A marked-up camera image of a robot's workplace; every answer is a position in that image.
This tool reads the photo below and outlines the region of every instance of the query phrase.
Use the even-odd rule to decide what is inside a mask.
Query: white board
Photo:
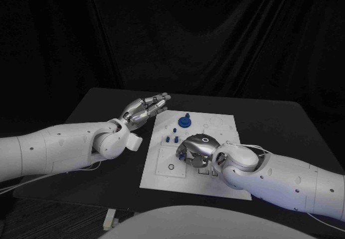
[[[185,117],[186,113],[192,124],[182,128],[178,119]],[[234,190],[222,183],[212,172],[211,162],[206,168],[198,169],[176,158],[178,146],[198,133],[212,136],[221,144],[227,140],[240,143],[234,116],[180,111],[165,111],[156,116],[140,188],[251,200],[245,190]]]

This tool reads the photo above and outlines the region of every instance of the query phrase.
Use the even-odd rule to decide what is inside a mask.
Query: blue object
[[[185,114],[185,117],[180,117],[179,120],[178,120],[178,125],[182,127],[182,128],[188,128],[192,124],[192,121],[189,119],[189,113]]]

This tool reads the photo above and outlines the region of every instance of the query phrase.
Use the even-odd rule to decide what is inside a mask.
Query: small blue piece
[[[189,113],[185,114],[185,117],[180,117],[179,120],[178,120],[178,125],[182,127],[182,128],[188,128],[192,124],[192,121],[189,119]]]

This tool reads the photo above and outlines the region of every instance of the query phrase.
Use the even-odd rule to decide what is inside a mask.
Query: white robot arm
[[[193,159],[186,158],[186,150]],[[271,153],[257,156],[240,144],[227,142],[219,145],[206,134],[186,138],[176,156],[199,168],[211,161],[218,177],[232,189],[247,190],[282,208],[345,222],[344,175]]]
[[[163,112],[163,93],[133,101],[108,122],[61,124],[17,137],[0,138],[0,182],[30,174],[62,173],[114,159],[124,148],[137,151],[143,139],[131,133]]]

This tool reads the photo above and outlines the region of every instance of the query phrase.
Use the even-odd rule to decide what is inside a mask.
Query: black backdrop
[[[342,0],[3,0],[0,136],[64,123],[91,87],[286,100],[342,163],[344,39]]]

